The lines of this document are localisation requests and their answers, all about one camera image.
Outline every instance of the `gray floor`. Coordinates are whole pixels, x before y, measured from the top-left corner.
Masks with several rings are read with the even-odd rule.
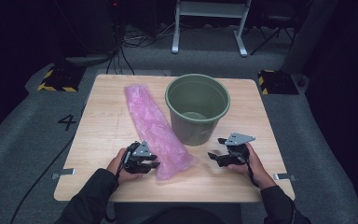
[[[243,39],[250,51],[262,41],[262,35],[253,30]],[[177,55],[171,54],[171,44],[170,35],[147,48],[123,49],[137,75],[154,70],[157,75],[201,73],[256,80],[259,70],[280,68],[289,47],[282,34],[254,56],[242,58],[231,27],[186,30]],[[130,71],[121,54],[120,66],[117,62],[118,58],[115,67],[111,64],[110,74],[120,73],[120,66]],[[26,85],[29,96],[0,125],[0,223],[10,221],[28,188],[75,134],[93,80],[105,72],[107,63],[87,69],[79,92],[37,91],[49,67],[47,64],[31,77]],[[358,201],[351,181],[312,117],[305,88],[299,90],[299,95],[262,95],[286,168],[298,178],[293,182],[296,206],[313,223],[358,223]],[[58,120],[69,114],[77,123],[66,131]],[[67,153],[68,149],[26,198],[15,223],[52,223],[59,216],[65,203],[54,200],[57,180],[50,176],[61,170]],[[262,203],[245,203],[241,208],[243,223],[261,223],[266,215]]]

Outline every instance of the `black sleeve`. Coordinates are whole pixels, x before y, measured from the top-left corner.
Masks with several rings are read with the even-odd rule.
[[[279,186],[261,190],[261,197],[268,215],[264,223],[310,223],[310,220],[296,209],[293,201]]]
[[[106,214],[109,197],[117,187],[117,179],[111,172],[97,170],[55,223],[100,223]]]

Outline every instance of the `wooden table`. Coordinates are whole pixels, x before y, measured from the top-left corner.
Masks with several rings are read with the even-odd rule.
[[[54,197],[69,201],[98,169],[105,168],[122,147],[141,141],[127,107],[124,87],[146,84],[160,109],[170,121],[164,94],[174,77],[112,76],[96,77],[87,106],[77,129],[64,169],[75,168],[74,175],[62,175]],[[219,167],[207,152],[227,154],[217,138],[231,133],[254,136],[252,145],[270,175],[286,173],[280,150],[271,130],[257,86],[249,79],[218,78],[228,89],[231,107],[219,120],[211,139],[202,146],[186,147],[198,163],[170,180],[158,181],[155,171],[126,182],[112,195],[115,202],[260,202],[259,189],[248,177]],[[289,180],[278,180],[284,192],[295,198]]]

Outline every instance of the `pink bubble wrap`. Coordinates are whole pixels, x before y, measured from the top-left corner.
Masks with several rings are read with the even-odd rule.
[[[161,162],[156,170],[157,180],[172,178],[197,162],[173,133],[170,124],[154,101],[146,85],[124,89],[132,121],[141,138]]]

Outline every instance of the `yellow and black hazard tape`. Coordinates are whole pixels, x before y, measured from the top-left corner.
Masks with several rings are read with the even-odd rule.
[[[298,95],[298,90],[290,75],[281,71],[262,70],[258,72],[261,92],[267,94]]]
[[[39,91],[78,91],[85,68],[76,68],[70,73],[56,71],[51,67],[38,86]]]

